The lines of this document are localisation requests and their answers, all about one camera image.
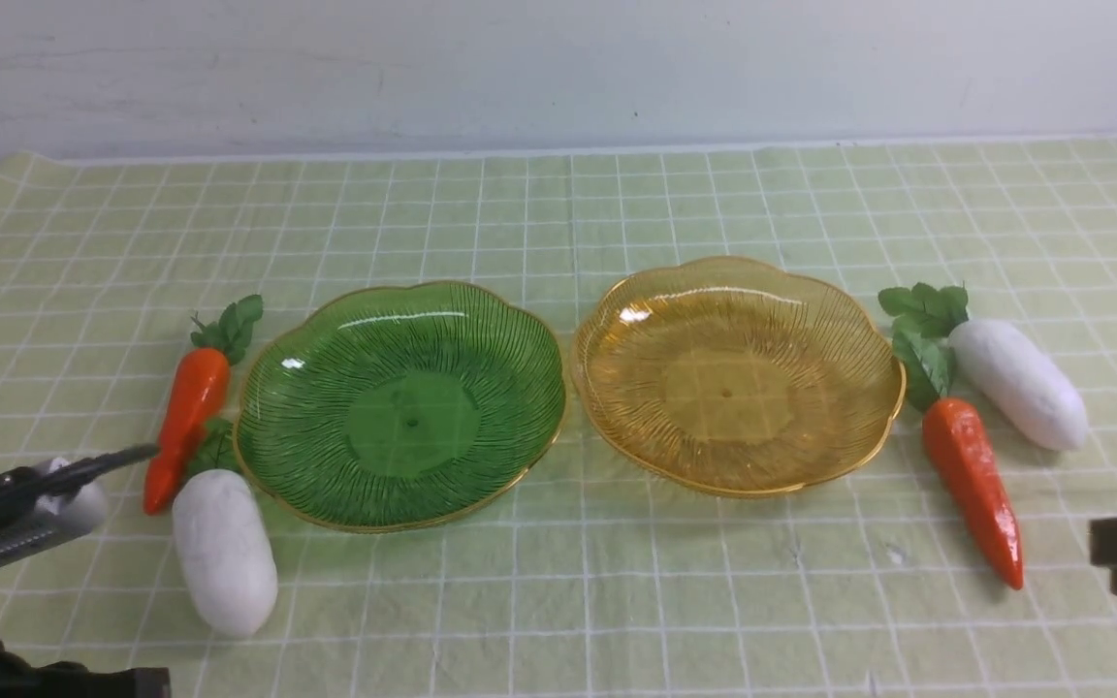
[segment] fake vegetable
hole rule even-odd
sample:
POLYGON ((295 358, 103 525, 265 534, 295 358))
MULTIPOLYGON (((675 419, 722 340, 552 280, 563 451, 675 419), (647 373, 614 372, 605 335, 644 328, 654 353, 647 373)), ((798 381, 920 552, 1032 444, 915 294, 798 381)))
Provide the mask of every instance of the fake vegetable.
POLYGON ((178 494, 185 468, 204 438, 202 426, 222 410, 231 366, 245 357, 254 323, 261 314, 261 296, 248 296, 228 305, 217 323, 203 324, 192 315, 198 327, 191 334, 195 348, 174 370, 166 419, 157 438, 161 453, 145 471, 146 514, 163 511, 178 494))
POLYGON ((195 612, 222 635, 246 639, 275 610, 278 567, 261 509, 235 469, 231 424, 214 417, 206 431, 194 474, 174 497, 174 552, 195 612))
POLYGON ((925 455, 990 567, 1011 589, 1023 589, 1019 524, 997 476, 989 434, 976 408, 947 394, 956 366, 954 354, 906 323, 896 323, 892 345, 907 371, 907 401, 923 414, 925 455))
POLYGON ((1068 376, 1011 323, 968 319, 962 287, 887 288, 878 303, 922 337, 948 337, 967 383, 1030 441, 1051 451, 1083 446, 1089 415, 1068 376))

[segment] light green tablecloth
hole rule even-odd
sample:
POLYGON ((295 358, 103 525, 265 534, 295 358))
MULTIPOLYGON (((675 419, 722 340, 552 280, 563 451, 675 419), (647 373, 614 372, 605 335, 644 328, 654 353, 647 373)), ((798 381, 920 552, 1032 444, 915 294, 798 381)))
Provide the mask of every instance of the light green tablecloth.
POLYGON ((855 476, 733 503, 585 424, 457 525, 372 538, 266 504, 283 590, 256 639, 190 605, 142 469, 98 534, 0 571, 34 662, 169 666, 176 695, 1117 698, 1117 142, 395 162, 0 162, 0 471, 155 433, 193 309, 260 291, 258 340, 369 284, 462 278, 566 336, 633 270, 737 254, 837 283, 966 283, 1085 394, 1060 459, 992 410, 1027 591, 967 542, 907 412, 855 476))

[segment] gold plate rim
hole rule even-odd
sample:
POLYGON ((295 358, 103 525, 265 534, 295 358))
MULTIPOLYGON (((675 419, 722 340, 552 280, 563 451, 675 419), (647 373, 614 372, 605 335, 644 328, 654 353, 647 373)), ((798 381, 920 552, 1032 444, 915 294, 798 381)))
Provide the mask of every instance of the gold plate rim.
POLYGON ((838 471, 830 471, 828 474, 823 474, 823 476, 812 478, 811 480, 798 482, 798 485, 790 485, 785 487, 772 487, 767 489, 732 489, 726 487, 710 486, 706 485, 706 482, 704 481, 696 481, 696 480, 690 480, 690 478, 679 477, 677 474, 671 474, 669 471, 666 471, 666 469, 657 466, 656 463, 651 463, 647 459, 642 459, 642 457, 634 455, 623 444, 615 441, 614 438, 609 437, 607 430, 604 430, 602 428, 601 422, 599 422, 598 417, 594 417, 594 414, 590 410, 589 393, 588 393, 589 383, 586 383, 586 376, 582 371, 582 366, 584 366, 584 357, 582 356, 581 345, 586 343, 586 340, 589 340, 590 332, 592 332, 594 327, 599 326, 599 316, 602 315, 603 310, 607 308, 607 302, 609 300, 609 298, 612 295, 614 295, 614 293, 619 290, 620 287, 623 287, 624 284, 639 281, 640 278, 665 276, 669 274, 675 274, 679 269, 695 268, 701 265, 726 264, 726 261, 733 261, 733 264, 741 264, 750 267, 756 267, 757 269, 762 270, 770 270, 770 272, 784 275, 785 277, 789 278, 801 279, 801 281, 820 284, 820 286, 824 286, 830 290, 833 290, 834 293, 837 293, 837 295, 844 297, 847 300, 850 302, 850 304, 852 304, 852 306, 855 306, 858 310, 860 310, 861 317, 863 317, 865 323, 868 324, 869 327, 872 327, 873 336, 877 336, 878 341, 881 342, 887 350, 890 350, 892 352, 890 341, 888 341, 878 331, 877 323, 873 322, 872 315, 869 315, 869 310, 865 309, 865 306, 861 305, 859 300, 856 300, 856 298, 852 297, 850 293, 842 290, 838 286, 834 286, 832 283, 824 281, 824 279, 820 279, 808 275, 792 274, 789 272, 787 269, 783 269, 782 267, 771 265, 767 261, 754 260, 753 257, 744 257, 738 255, 717 255, 710 257, 701 257, 697 258, 697 260, 684 261, 684 264, 680 265, 671 265, 671 266, 645 269, 640 270, 640 272, 621 278, 620 281, 614 284, 614 286, 608 288, 608 290, 603 293, 598 304, 593 306, 593 310, 592 313, 589 314, 589 317, 585 317, 584 321, 580 323, 580 327, 577 327, 575 334, 572 335, 569 372, 571 374, 570 375, 571 383, 576 389, 576 396, 580 398, 580 407, 581 410, 584 411, 586 420, 589 420, 589 423, 593 426, 594 431, 598 431, 599 437, 602 438, 602 441, 607 441, 610 446, 614 448, 615 451, 620 452, 623 456, 627 456, 630 460, 632 460, 632 462, 646 469, 646 471, 656 474, 657 476, 665 478, 665 480, 678 482, 678 485, 687 487, 688 489, 701 491, 701 494, 704 495, 727 496, 727 498, 733 498, 733 499, 766 499, 771 498, 772 496, 783 496, 783 495, 794 494, 794 491, 821 485, 821 482, 838 480, 838 478, 848 476, 848 474, 852 474, 857 471, 857 469, 863 468, 866 463, 869 463, 869 460, 875 459, 875 457, 877 457, 878 453, 881 452, 882 448, 886 447, 886 441, 888 440, 888 438, 890 438, 895 420, 899 419, 899 413, 904 408, 904 400, 906 393, 908 393, 908 373, 904 371, 904 363, 900 362, 899 358, 897 357, 894 358, 894 363, 895 363, 896 375, 899 375, 899 394, 897 394, 897 396, 895 398, 894 407, 890 408, 890 412, 888 412, 888 414, 886 415, 886 428, 882 429, 881 438, 878 439, 878 442, 875 443, 873 447, 870 448, 870 450, 866 451, 860 459, 856 460, 856 462, 851 463, 850 466, 838 469, 838 471))
MULTIPOLYGON (((275 340, 271 340, 265 346, 261 346, 260 352, 258 352, 257 356, 254 357, 252 363, 248 365, 248 371, 245 372, 245 375, 246 376, 251 375, 254 371, 257 371, 257 363, 260 363, 261 358, 265 357, 265 355, 269 353, 269 351, 273 350, 276 344, 279 344, 280 342, 288 340, 289 336, 305 329, 305 326, 307 326, 307 324, 309 324, 309 322, 312 322, 313 318, 318 317, 319 314, 323 314, 332 305, 341 304, 342 302, 350 299, 350 297, 360 296, 363 295, 363 293, 369 293, 373 290, 407 291, 407 290, 417 290, 417 288, 424 288, 429 286, 462 286, 466 288, 471 288, 471 290, 484 293, 484 295, 491 297, 493 299, 499 302, 499 304, 502 305, 508 306, 508 308, 516 310, 516 313, 523 313, 524 315, 527 315, 527 317, 533 318, 533 321, 541 323, 541 326, 545 327, 546 335, 550 335, 550 341, 553 342, 555 348, 558 350, 560 371, 566 372, 562 370, 563 352, 562 352, 562 344, 558 342, 558 335, 555 334, 555 331, 553 327, 550 326, 550 323, 546 323, 544 319, 542 319, 540 315, 537 315, 536 313, 532 313, 532 310, 528 310, 526 308, 522 308, 522 306, 510 304, 510 302, 506 300, 505 297, 497 295, 497 293, 493 290, 488 290, 488 288, 478 286, 478 284, 460 281, 459 279, 438 279, 438 281, 413 283, 411 284, 411 286, 393 286, 393 284, 382 284, 382 286, 369 286, 364 288, 357 288, 357 290, 344 293, 344 295, 341 296, 333 297, 333 299, 325 302, 325 304, 319 305, 318 308, 313 310, 313 313, 309 313, 309 315, 307 315, 307 317, 304 318, 300 323, 298 323, 295 327, 288 329, 287 332, 283 332, 283 334, 276 336, 275 340)), ((570 415, 569 403, 571 403, 571 400, 570 396, 567 395, 567 381, 563 380, 562 383, 563 383, 562 413, 558 414, 558 421, 555 423, 554 433, 550 434, 550 441, 546 441, 546 444, 537 451, 535 459, 528 460, 528 462, 524 465, 523 468, 519 468, 519 472, 516 474, 515 477, 510 478, 510 480, 506 482, 506 485, 502 486, 497 490, 491 491, 490 495, 484 496, 483 499, 477 500, 477 503, 469 504, 467 505, 467 507, 462 509, 449 511, 442 514, 442 516, 440 517, 433 517, 430 519, 408 522, 408 523, 402 523, 402 525, 382 525, 382 526, 336 525, 335 523, 325 522, 314 516, 309 516, 309 514, 305 514, 304 511, 298 510, 296 507, 293 507, 292 504, 283 499, 283 496, 279 496, 278 494, 276 494, 275 490, 271 490, 270 488, 262 485, 260 480, 258 480, 256 474, 252 472, 252 468, 248 467, 248 462, 247 460, 245 460, 244 453, 240 453, 239 451, 239 415, 244 414, 245 400, 246 400, 246 395, 244 392, 239 393, 239 400, 237 401, 236 405, 238 411, 235 421, 231 423, 231 451, 236 456, 236 463, 239 465, 240 474, 244 475, 245 480, 248 481, 249 485, 259 489, 262 495, 269 496, 269 498, 274 500, 275 504, 278 504, 278 507, 283 508, 284 511, 292 514, 293 517, 296 517, 297 519, 300 519, 305 523, 311 523, 311 525, 322 526, 324 527, 324 529, 328 530, 337 530, 342 533, 360 533, 360 534, 399 533, 405 530, 426 529, 426 527, 447 525, 447 523, 451 523, 452 520, 468 517, 470 516, 470 514, 475 514, 480 509, 488 507, 489 504, 493 504, 494 500, 500 498, 502 495, 508 494, 510 488, 515 487, 516 485, 519 484, 519 481, 524 480, 524 476, 526 476, 528 472, 532 471, 533 466, 536 466, 537 463, 541 462, 541 459, 544 459, 546 453, 550 452, 551 448, 553 448, 554 444, 557 443, 558 437, 560 434, 562 434, 562 430, 566 428, 567 419, 570 415)))

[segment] carrot leaves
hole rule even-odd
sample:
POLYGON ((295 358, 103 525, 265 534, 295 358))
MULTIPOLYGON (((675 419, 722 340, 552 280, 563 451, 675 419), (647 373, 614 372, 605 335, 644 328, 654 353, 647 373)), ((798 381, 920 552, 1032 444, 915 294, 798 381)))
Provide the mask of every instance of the carrot leaves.
POLYGON ((233 424, 222 417, 211 417, 206 421, 204 440, 201 441, 188 466, 188 477, 218 468, 227 471, 239 470, 239 461, 236 460, 235 448, 231 447, 231 428, 233 424))
POLYGON ((899 323, 894 328, 891 348, 907 374, 907 402, 925 414, 951 391, 954 380, 952 350, 899 323))
POLYGON ((896 286, 879 291, 878 304, 895 318, 895 326, 907 327, 926 340, 947 336, 967 322, 967 290, 962 286, 896 286))
POLYGON ((254 323, 260 321, 265 310, 261 296, 252 295, 226 306, 217 323, 206 324, 192 315, 192 322, 198 327, 191 334, 192 344, 199 348, 209 346, 222 352, 227 356, 227 363, 233 366, 244 361, 248 345, 252 344, 254 323))

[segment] toy carrot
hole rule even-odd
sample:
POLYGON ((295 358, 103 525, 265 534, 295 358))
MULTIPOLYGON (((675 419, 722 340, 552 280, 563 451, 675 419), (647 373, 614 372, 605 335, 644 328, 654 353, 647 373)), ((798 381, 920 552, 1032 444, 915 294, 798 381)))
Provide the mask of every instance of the toy carrot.
POLYGON ((892 344, 907 371, 907 400, 923 414, 922 439, 929 462, 963 514, 981 555, 1011 589, 1023 589, 1019 524, 997 476, 985 426, 974 407, 947 394, 953 353, 906 322, 895 323, 892 344))
POLYGON ((217 323, 203 324, 192 315, 198 327, 191 334, 195 348, 174 370, 166 419, 157 438, 161 453, 145 471, 146 514, 166 509, 179 494, 188 463, 204 439, 204 423, 222 410, 231 366, 245 357, 262 309, 261 296, 254 295, 228 305, 217 323))

